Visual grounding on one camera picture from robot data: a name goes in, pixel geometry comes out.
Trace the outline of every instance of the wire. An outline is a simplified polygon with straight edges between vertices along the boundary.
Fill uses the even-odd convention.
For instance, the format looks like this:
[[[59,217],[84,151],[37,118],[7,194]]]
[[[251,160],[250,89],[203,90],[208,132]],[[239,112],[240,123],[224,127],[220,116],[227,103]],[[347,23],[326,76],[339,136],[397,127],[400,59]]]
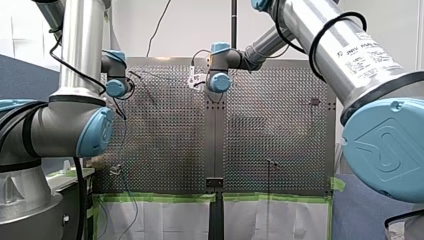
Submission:
[[[133,201],[133,204],[135,206],[135,215],[134,215],[134,219],[131,222],[131,224],[125,229],[125,231],[121,234],[121,236],[118,238],[118,240],[121,240],[122,237],[128,232],[128,230],[130,230],[130,228],[134,225],[134,223],[137,221],[138,218],[138,204],[134,198],[134,196],[131,194],[130,189],[128,188],[128,182],[126,181],[124,175],[124,173],[121,173],[121,177],[122,177],[122,181],[124,182],[125,188],[128,192],[128,195],[130,196],[131,200]]]
[[[201,82],[195,83],[195,84],[193,84],[193,87],[197,87],[200,84],[206,84],[206,82],[205,81],[201,81]]]
[[[116,98],[112,98],[113,102],[115,103],[116,106],[116,113],[122,118],[124,119],[124,121],[127,120],[127,116],[125,115],[125,113],[122,111],[122,108],[119,106],[119,104],[116,102]]]
[[[108,225],[109,225],[109,214],[107,213],[106,207],[103,205],[103,201],[102,201],[102,200],[100,200],[100,198],[98,199],[98,201],[99,201],[99,205],[100,205],[100,207],[102,208],[102,210],[103,210],[103,212],[104,212],[104,214],[105,214],[105,218],[106,218],[106,226],[105,226],[105,228],[103,229],[102,234],[100,234],[100,236],[97,238],[97,240],[101,239],[101,238],[102,238],[102,237],[106,234],[106,231],[107,231],[107,228],[108,228]]]
[[[130,99],[134,95],[136,85],[135,85],[134,81],[131,78],[129,78],[129,77],[127,77],[127,81],[129,82],[129,85],[131,87],[130,95],[128,95],[125,98],[121,98],[121,97],[117,98],[119,100],[125,101],[125,100]]]
[[[263,58],[279,58],[279,57],[281,57],[281,56],[283,56],[286,52],[287,52],[287,50],[289,50],[289,48],[290,48],[290,45],[287,45],[287,47],[286,47],[286,49],[284,49],[284,51],[283,52],[281,52],[280,54],[278,54],[278,55],[275,55],[275,56],[265,56],[265,55],[263,55],[262,53],[259,53],[258,51],[256,51],[256,49],[255,48],[252,48],[253,49],[253,51],[256,53],[256,54],[258,54],[260,57],[263,57]]]
[[[12,132],[12,130],[20,123],[22,122],[26,117],[34,114],[36,111],[38,111],[39,109],[46,107],[48,105],[48,103],[39,103],[37,105],[35,105],[31,110],[29,110],[27,113],[23,114],[22,116],[20,116],[18,119],[14,120],[14,122],[12,122],[2,133],[1,138],[0,138],[0,152],[3,148],[4,142],[6,141],[7,137],[9,136],[10,132]]]
[[[281,32],[280,29],[280,21],[279,21],[279,11],[280,11],[280,2],[281,0],[277,0],[277,5],[276,5],[276,13],[275,13],[275,27],[277,28],[277,32],[278,35],[280,35],[280,38],[283,39],[284,42],[286,42],[290,47],[296,49],[298,52],[300,53],[306,53],[305,50],[303,50],[302,48],[296,46],[295,44],[293,44],[289,39],[287,39],[286,37],[284,37],[284,34]]]
[[[9,111],[8,113],[6,113],[3,117],[0,118],[0,131],[16,116],[18,116],[19,114],[32,109],[33,107],[43,104],[44,102],[40,102],[40,101],[32,101],[32,102],[28,102],[25,103],[23,105],[20,105],[18,107],[16,107],[15,109]]]
[[[84,176],[82,173],[82,166],[79,158],[74,157],[75,169],[77,172],[78,179],[78,192],[79,192],[79,219],[78,219],[78,230],[77,240],[83,239],[84,223],[87,214],[87,188],[85,187]]]
[[[167,3],[167,4],[166,4],[166,6],[165,6],[165,10],[163,10],[162,16],[160,16],[159,21],[158,21],[158,24],[156,25],[156,30],[155,30],[155,32],[153,33],[152,37],[150,37],[150,40],[149,40],[149,47],[148,47],[148,49],[147,49],[146,57],[149,57],[150,49],[151,49],[151,47],[152,47],[153,39],[155,38],[156,34],[158,33],[160,23],[162,22],[162,19],[163,19],[163,17],[165,16],[165,13],[166,13],[166,11],[168,10],[168,7],[169,7],[169,4],[170,4],[170,3],[171,3],[171,0],[168,0],[168,3]]]
[[[138,75],[137,73],[133,72],[133,71],[129,71],[129,73],[131,73],[132,75],[134,75],[134,76],[136,76],[138,78],[138,80],[141,82],[141,84],[143,84],[143,88],[144,88],[144,90],[146,90],[147,96],[149,96],[149,98],[152,101],[153,105],[156,105],[156,101],[153,98],[153,96],[150,94],[149,89],[147,89],[147,85],[143,81],[143,78],[140,75]]]
[[[57,49],[57,47],[59,47],[60,42],[62,41],[62,36],[60,36],[57,41],[56,44],[53,46],[52,49],[50,49],[50,56],[52,56],[52,58],[54,58],[56,61],[58,61],[59,63],[61,63],[62,65],[64,65],[65,67],[71,69],[72,71],[74,71],[76,74],[78,74],[81,78],[85,79],[85,80],[89,80],[97,85],[99,85],[102,88],[102,91],[99,93],[99,95],[102,95],[103,93],[106,92],[106,87],[105,85],[103,85],[103,83],[101,83],[100,81],[80,72],[79,70],[77,70],[76,68],[72,67],[69,63],[63,61],[62,59],[60,59],[58,56],[56,56],[54,54],[54,51]]]
[[[199,53],[201,53],[201,52],[211,53],[211,51],[206,50],[206,49],[201,49],[201,50],[197,51],[197,52],[193,55],[193,57],[191,58],[191,66],[194,66],[194,59],[195,59],[195,58],[196,58],[196,56],[197,56]]]

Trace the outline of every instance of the white paper sheet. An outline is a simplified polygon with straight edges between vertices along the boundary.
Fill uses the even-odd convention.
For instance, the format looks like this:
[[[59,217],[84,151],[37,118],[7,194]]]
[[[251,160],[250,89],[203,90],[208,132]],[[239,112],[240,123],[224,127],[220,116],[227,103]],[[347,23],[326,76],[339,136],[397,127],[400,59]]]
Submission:
[[[255,235],[258,202],[224,203],[225,239],[251,240]]]

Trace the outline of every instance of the black cable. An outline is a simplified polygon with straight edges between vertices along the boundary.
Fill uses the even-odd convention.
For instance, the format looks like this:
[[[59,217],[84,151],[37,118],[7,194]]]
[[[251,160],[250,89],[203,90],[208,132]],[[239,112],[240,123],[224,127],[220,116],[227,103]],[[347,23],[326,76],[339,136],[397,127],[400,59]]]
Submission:
[[[79,219],[78,219],[78,230],[77,240],[83,239],[84,225],[87,214],[87,188],[85,187],[84,176],[82,173],[82,166],[79,158],[74,157],[75,170],[77,172],[78,179],[78,193],[79,193]]]
[[[410,218],[410,217],[415,217],[415,216],[423,216],[424,215],[424,209],[422,210],[417,210],[417,211],[413,211],[413,212],[408,212],[408,213],[404,213],[401,215],[397,215],[391,218],[388,218],[384,221],[384,227],[386,229],[389,228],[390,224],[392,224],[393,222],[399,221],[399,220],[403,220],[406,218]]]
[[[151,49],[151,47],[152,47],[152,41],[153,41],[153,39],[155,38],[156,34],[158,33],[160,23],[162,22],[162,19],[163,19],[163,17],[165,16],[165,13],[166,13],[166,11],[168,10],[168,7],[169,7],[169,4],[170,4],[170,3],[171,3],[171,0],[168,0],[168,3],[167,3],[167,4],[166,4],[166,6],[165,6],[165,10],[163,10],[162,16],[160,16],[159,21],[158,21],[158,24],[156,25],[155,32],[153,33],[152,37],[150,37],[150,40],[149,40],[149,47],[148,47],[148,49],[147,49],[146,57],[149,57],[150,49]]]
[[[52,58],[54,58],[56,61],[58,61],[59,63],[61,63],[62,65],[64,65],[65,67],[71,69],[72,71],[74,71],[76,74],[78,74],[81,78],[91,81],[97,85],[99,85],[102,88],[102,91],[99,93],[99,95],[102,95],[103,93],[106,92],[106,86],[103,85],[103,83],[101,83],[100,81],[80,72],[79,70],[77,70],[76,68],[72,67],[69,63],[63,61],[62,59],[60,59],[58,56],[56,56],[54,54],[54,51],[57,49],[57,47],[59,46],[60,42],[62,40],[62,36],[60,38],[57,39],[56,44],[53,46],[52,49],[50,49],[50,56],[52,56]]]
[[[155,99],[153,98],[153,96],[150,94],[149,89],[147,89],[147,85],[146,85],[146,83],[143,81],[143,78],[142,78],[140,75],[138,75],[137,73],[133,72],[133,71],[129,71],[129,73],[131,73],[132,75],[134,75],[134,76],[136,76],[136,77],[138,78],[138,80],[139,80],[139,81],[141,82],[141,84],[143,85],[144,90],[146,90],[147,96],[149,96],[149,98],[150,98],[150,100],[152,101],[153,105],[156,105],[156,101],[155,101]]]
[[[102,50],[102,52],[114,56],[116,58],[116,60],[118,60],[120,63],[122,63],[125,66],[125,69],[127,69],[127,63],[124,60],[122,60],[120,57],[118,57],[118,55],[116,55],[113,52],[107,51],[107,50]]]
[[[9,136],[10,132],[20,123],[22,122],[26,117],[34,114],[36,111],[38,111],[40,108],[46,107],[48,103],[40,103],[34,106],[31,110],[29,110],[27,113],[23,114],[14,122],[10,123],[9,126],[3,131],[1,138],[0,138],[0,153],[3,148],[4,142],[6,141],[7,137]]]
[[[315,76],[319,79],[321,79],[323,82],[326,82],[322,75],[318,72],[316,66],[315,66],[315,54],[318,48],[319,40],[324,36],[324,34],[332,27],[334,24],[340,21],[349,20],[348,17],[357,17],[362,22],[362,28],[364,31],[367,31],[367,20],[364,16],[362,16],[360,13],[357,12],[345,12],[340,14],[338,17],[331,19],[330,21],[326,22],[322,29],[318,32],[318,34],[315,36],[314,40],[312,41],[311,48],[309,50],[309,65],[312,69],[312,72],[315,74]]]
[[[211,53],[211,51],[206,50],[206,49],[201,49],[201,50],[197,51],[197,52],[193,55],[193,57],[191,58],[191,66],[194,66],[194,59],[195,59],[195,58],[196,58],[196,56],[197,56],[199,53],[201,53],[201,52]]]
[[[138,218],[138,204],[137,204],[137,201],[135,200],[135,198],[134,198],[134,196],[131,194],[131,191],[130,191],[130,189],[129,189],[129,187],[128,187],[128,182],[127,182],[127,180],[125,179],[125,177],[124,177],[124,175],[123,175],[124,173],[122,173],[121,172],[121,177],[122,177],[122,181],[124,182],[124,185],[125,185],[125,188],[126,188],[126,190],[127,190],[127,192],[128,192],[128,195],[130,196],[130,198],[131,198],[131,201],[133,202],[133,204],[134,204],[134,206],[135,206],[135,215],[134,215],[134,219],[133,219],[133,221],[131,222],[131,224],[125,229],[125,231],[121,234],[121,236],[118,238],[118,240],[121,240],[122,239],[122,237],[128,232],[128,230],[130,230],[130,228],[134,225],[134,223],[137,221],[137,218]]]
[[[116,98],[112,98],[113,102],[115,103],[116,106],[116,113],[122,118],[124,119],[124,121],[127,120],[127,116],[125,115],[125,113],[122,111],[121,107],[119,106],[119,104],[116,102]]]
[[[252,49],[256,54],[258,54],[259,56],[261,56],[263,58],[279,58],[279,57],[283,56],[289,50],[289,48],[290,48],[290,45],[287,45],[286,49],[284,49],[283,52],[281,52],[280,54],[277,54],[275,56],[269,56],[269,57],[263,55],[262,53],[257,52],[255,50],[255,48],[252,48]]]
[[[197,87],[200,84],[206,84],[206,82],[205,81],[201,81],[201,82],[195,83],[195,84],[193,84],[193,87]]]
[[[18,116],[19,114],[28,111],[30,109],[32,109],[35,106],[38,106],[40,104],[43,104],[44,102],[40,102],[40,101],[32,101],[32,102],[28,102],[25,103],[23,105],[20,105],[16,108],[14,108],[13,110],[9,111],[8,113],[6,113],[3,117],[0,118],[0,131],[16,116]]]
[[[300,53],[305,53],[305,50],[294,45],[289,39],[284,37],[284,34],[281,32],[280,22],[279,22],[280,2],[281,2],[281,0],[277,0],[277,5],[276,5],[277,9],[275,10],[275,12],[276,12],[276,14],[275,14],[275,27],[277,28],[278,35],[280,35],[280,38],[283,39],[283,41],[286,42],[290,47],[296,49]]]
[[[129,78],[129,77],[127,77],[127,80],[128,80],[129,85],[131,87],[131,90],[130,90],[130,94],[127,97],[124,97],[124,98],[119,97],[119,98],[117,98],[117,99],[122,100],[122,101],[125,101],[125,100],[130,99],[134,95],[134,92],[135,92],[136,85],[135,85],[134,81],[131,78]]]

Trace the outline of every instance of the green tape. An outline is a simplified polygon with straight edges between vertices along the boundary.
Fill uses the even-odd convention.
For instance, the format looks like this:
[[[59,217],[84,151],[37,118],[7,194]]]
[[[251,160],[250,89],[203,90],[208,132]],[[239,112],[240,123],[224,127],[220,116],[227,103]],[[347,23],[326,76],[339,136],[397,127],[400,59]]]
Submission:
[[[346,183],[343,180],[336,177],[331,178],[331,189],[343,192],[345,187]]]
[[[210,203],[215,201],[215,194],[194,195],[170,195],[157,193],[116,193],[98,194],[93,198],[99,198],[103,202],[157,202],[157,203]]]
[[[224,202],[245,202],[245,201],[280,201],[280,202],[301,202],[301,203],[328,203],[326,197],[307,197],[287,194],[267,194],[267,193],[224,193]]]

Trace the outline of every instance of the pegboard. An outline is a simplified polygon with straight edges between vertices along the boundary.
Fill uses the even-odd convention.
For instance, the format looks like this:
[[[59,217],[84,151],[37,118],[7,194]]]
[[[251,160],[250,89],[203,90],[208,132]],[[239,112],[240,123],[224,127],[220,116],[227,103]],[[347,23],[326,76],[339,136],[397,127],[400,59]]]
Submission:
[[[335,97],[303,61],[269,65],[239,71],[227,95],[225,191],[326,194]]]
[[[124,191],[124,181],[137,192],[204,192],[204,96],[187,86],[189,63],[129,67],[142,79],[128,73],[137,87],[123,106],[127,127],[115,118],[105,169],[96,174],[96,192]],[[117,164],[124,179],[109,174]]]
[[[204,193],[214,134],[205,124],[204,93],[189,89],[190,59],[133,59],[137,90],[116,118],[112,143],[97,171],[96,192],[121,192],[125,181],[108,168],[122,164],[128,188],[138,192]],[[222,131],[224,191],[322,195],[334,159],[335,97],[305,61],[268,61],[258,72],[232,71]],[[269,162],[277,166],[268,168]]]

